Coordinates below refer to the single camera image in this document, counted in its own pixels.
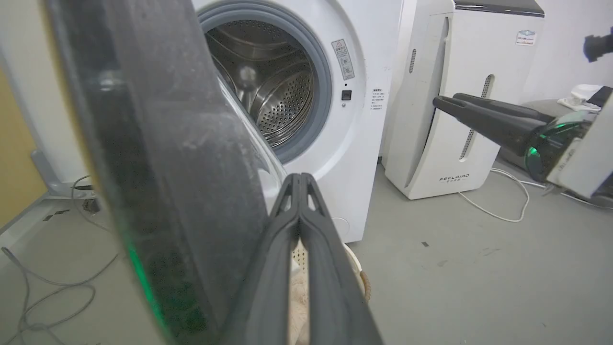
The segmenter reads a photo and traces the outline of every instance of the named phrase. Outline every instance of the concrete floor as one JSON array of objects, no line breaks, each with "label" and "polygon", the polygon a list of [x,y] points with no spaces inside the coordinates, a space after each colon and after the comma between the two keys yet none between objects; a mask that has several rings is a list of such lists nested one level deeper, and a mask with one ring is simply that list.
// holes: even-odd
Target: concrete floor
[{"label": "concrete floor", "polygon": [[[509,223],[458,195],[409,201],[378,166],[350,246],[386,344],[613,344],[613,212],[527,188]],[[509,219],[525,201],[498,174],[466,195]]]},{"label": "concrete floor", "polygon": [[[508,223],[458,195],[408,201],[378,167],[364,240],[351,247],[370,278],[370,307],[386,344],[613,343],[613,212],[529,191],[524,221]],[[524,202],[513,181],[494,174],[467,195],[507,218],[517,217]],[[30,235],[12,246],[34,271],[77,281],[119,252],[112,235],[74,210],[42,221],[69,203],[46,207],[30,215],[36,219]],[[105,222],[103,215],[94,220]],[[0,343],[15,333],[22,279],[0,258]],[[93,285],[92,305],[53,329],[65,343],[163,344],[124,254]],[[32,283],[34,298],[52,290]],[[62,293],[31,319],[61,319],[88,294]],[[53,344],[43,332],[25,337],[28,344]]]}]

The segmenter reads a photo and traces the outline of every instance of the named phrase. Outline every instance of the white air purifier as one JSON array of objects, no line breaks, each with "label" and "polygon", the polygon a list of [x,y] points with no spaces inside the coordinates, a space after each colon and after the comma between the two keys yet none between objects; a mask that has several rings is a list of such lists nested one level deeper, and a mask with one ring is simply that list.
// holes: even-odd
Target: white air purifier
[{"label": "white air purifier", "polygon": [[420,0],[382,163],[409,199],[479,188],[498,145],[435,109],[468,93],[516,104],[544,24],[534,0]]}]

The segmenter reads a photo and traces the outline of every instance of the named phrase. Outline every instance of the wicker basket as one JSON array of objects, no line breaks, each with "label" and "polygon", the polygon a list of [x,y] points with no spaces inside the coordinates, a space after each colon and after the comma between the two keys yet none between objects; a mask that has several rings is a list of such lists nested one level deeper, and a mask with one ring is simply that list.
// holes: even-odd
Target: wicker basket
[{"label": "wicker basket", "polygon": [[[347,252],[347,256],[349,257],[351,268],[356,275],[357,283],[360,285],[360,288],[364,292],[364,298],[366,299],[366,302],[368,302],[370,300],[370,281],[368,281],[368,276],[366,275],[366,273],[364,273],[364,271],[362,271],[362,265],[360,265],[360,261],[358,261],[353,251],[346,244],[343,244],[343,246],[345,247],[345,251]],[[300,268],[305,273],[308,273],[308,252],[302,245],[301,241],[298,241],[298,244],[296,245],[296,248],[292,253],[292,257],[300,266]]]}]

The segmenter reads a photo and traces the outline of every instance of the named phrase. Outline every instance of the front-load washing machine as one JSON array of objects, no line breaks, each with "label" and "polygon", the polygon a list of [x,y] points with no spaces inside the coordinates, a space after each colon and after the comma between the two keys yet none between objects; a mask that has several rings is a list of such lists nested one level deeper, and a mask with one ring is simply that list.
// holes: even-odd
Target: front-load washing machine
[{"label": "front-load washing machine", "polygon": [[343,242],[364,235],[402,0],[193,0],[221,77]]}]

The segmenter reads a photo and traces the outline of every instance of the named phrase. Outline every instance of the air purifier label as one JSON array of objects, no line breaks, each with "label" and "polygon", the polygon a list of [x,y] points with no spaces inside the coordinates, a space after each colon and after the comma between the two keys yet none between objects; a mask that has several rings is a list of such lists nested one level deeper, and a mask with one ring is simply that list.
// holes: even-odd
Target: air purifier label
[{"label": "air purifier label", "polygon": [[351,63],[351,57],[349,56],[349,50],[345,44],[344,39],[332,42],[332,48],[337,55],[338,64],[341,66],[341,72],[343,73],[343,80],[351,79],[356,75],[353,73],[353,64]]},{"label": "air purifier label", "polygon": [[517,33],[515,44],[517,45],[534,45],[536,43],[536,31],[521,30]]},{"label": "air purifier label", "polygon": [[385,103],[385,92],[382,88],[374,88],[372,98],[370,100],[370,110],[383,110]]},{"label": "air purifier label", "polygon": [[549,175],[547,175],[548,181],[551,181],[555,184],[560,183],[560,181],[558,180],[560,173],[562,173],[562,170],[564,170],[564,167],[568,164],[568,161],[570,161],[575,151],[577,151],[577,148],[579,147],[579,144],[581,144],[581,141],[581,138],[573,138],[573,141],[571,141],[570,145],[566,148],[564,154],[558,160],[558,163],[555,164],[554,168],[551,169],[551,171],[549,172]]}]

